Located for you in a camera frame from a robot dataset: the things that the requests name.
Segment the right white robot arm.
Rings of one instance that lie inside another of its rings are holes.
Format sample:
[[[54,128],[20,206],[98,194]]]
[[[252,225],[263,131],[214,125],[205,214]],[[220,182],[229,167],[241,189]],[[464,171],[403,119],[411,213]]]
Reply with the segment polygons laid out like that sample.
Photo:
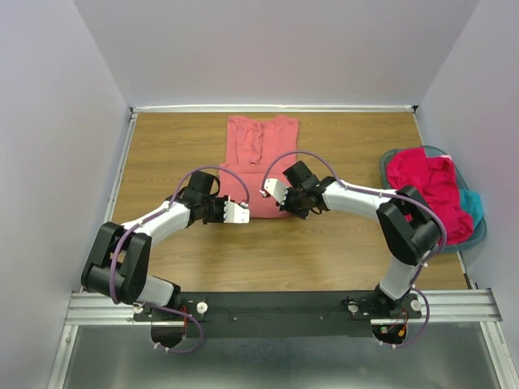
[[[279,209],[300,219],[309,213],[349,212],[379,222],[392,257],[388,270],[368,298],[370,312],[389,318],[402,308],[419,272],[440,240],[441,220],[419,191],[377,190],[349,184],[334,176],[318,179],[302,161],[283,172],[287,182],[264,180],[262,189]]]

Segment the salmon pink t shirt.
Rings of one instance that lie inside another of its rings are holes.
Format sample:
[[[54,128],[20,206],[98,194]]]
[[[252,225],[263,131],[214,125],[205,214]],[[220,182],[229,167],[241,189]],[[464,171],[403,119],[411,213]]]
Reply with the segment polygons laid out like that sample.
[[[299,122],[296,118],[276,117],[267,121],[231,116],[227,119],[225,160],[222,167],[235,172],[247,185],[247,202],[252,219],[280,219],[282,212],[273,198],[260,194],[268,166],[281,154],[297,149]]]

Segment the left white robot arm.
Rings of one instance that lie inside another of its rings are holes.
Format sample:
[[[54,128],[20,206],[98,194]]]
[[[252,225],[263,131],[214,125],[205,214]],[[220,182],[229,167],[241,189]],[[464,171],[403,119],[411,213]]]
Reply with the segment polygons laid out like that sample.
[[[176,195],[141,219],[125,225],[104,223],[85,263],[82,286],[119,303],[152,305],[163,320],[174,318],[181,309],[181,287],[148,274],[152,248],[197,220],[222,223],[229,197],[212,191],[220,185],[219,177],[197,171]]]

